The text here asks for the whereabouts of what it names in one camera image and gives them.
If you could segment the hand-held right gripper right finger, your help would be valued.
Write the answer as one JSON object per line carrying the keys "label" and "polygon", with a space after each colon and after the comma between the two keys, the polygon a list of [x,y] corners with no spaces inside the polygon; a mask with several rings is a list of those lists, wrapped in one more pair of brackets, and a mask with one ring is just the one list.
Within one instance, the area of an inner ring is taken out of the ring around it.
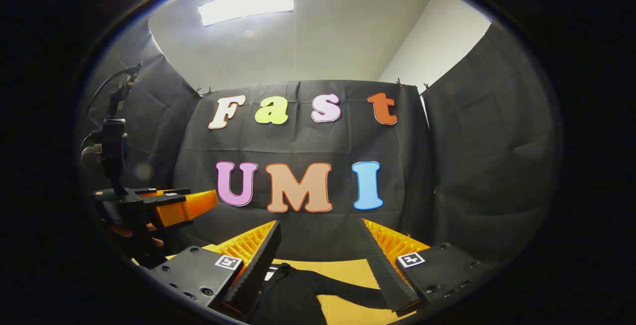
{"label": "hand-held right gripper right finger", "polygon": [[373,277],[391,311],[430,316],[470,295],[496,266],[449,242],[426,245],[360,218],[357,234]]}

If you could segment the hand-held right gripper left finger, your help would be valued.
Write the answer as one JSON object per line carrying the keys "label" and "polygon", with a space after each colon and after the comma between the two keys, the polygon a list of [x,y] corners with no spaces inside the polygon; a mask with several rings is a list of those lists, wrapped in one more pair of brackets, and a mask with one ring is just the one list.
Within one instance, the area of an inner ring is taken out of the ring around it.
{"label": "hand-held right gripper left finger", "polygon": [[166,257],[142,227],[150,252],[142,272],[159,290],[201,318],[236,322],[250,311],[281,241],[279,221],[240,234],[217,246],[188,246]]}

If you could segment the black shirt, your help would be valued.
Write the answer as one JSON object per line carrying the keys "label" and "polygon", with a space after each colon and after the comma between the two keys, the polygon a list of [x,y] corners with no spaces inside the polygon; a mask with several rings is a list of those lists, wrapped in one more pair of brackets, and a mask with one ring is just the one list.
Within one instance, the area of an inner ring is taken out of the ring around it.
{"label": "black shirt", "polygon": [[365,308],[389,308],[379,289],[298,270],[286,262],[273,264],[273,268],[275,271],[263,281],[252,311],[244,318],[248,325],[327,325],[319,295],[336,296]]}

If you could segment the black backdrop cloth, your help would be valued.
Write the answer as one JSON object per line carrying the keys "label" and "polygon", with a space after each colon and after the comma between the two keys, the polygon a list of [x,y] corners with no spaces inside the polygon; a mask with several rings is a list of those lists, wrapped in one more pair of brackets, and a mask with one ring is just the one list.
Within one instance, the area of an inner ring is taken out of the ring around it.
{"label": "black backdrop cloth", "polygon": [[423,243],[450,242],[507,261],[550,204],[562,137],[533,63],[491,26],[424,98],[416,87],[359,81],[283,81],[199,97],[147,22],[111,46],[87,80],[79,137],[97,129],[115,72],[143,63],[118,116],[127,121],[130,188],[218,189],[216,164],[255,163],[250,204],[221,201],[193,225],[157,232],[167,255],[216,245],[279,220],[277,257],[363,257],[364,217]]}

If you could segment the ceiling light panel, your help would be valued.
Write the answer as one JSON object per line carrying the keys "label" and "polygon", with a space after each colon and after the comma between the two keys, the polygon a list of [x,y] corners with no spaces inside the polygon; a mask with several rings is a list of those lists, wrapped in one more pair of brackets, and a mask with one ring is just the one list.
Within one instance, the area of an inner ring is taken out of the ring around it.
{"label": "ceiling light panel", "polygon": [[253,15],[291,12],[295,0],[213,0],[198,6],[204,26]]}

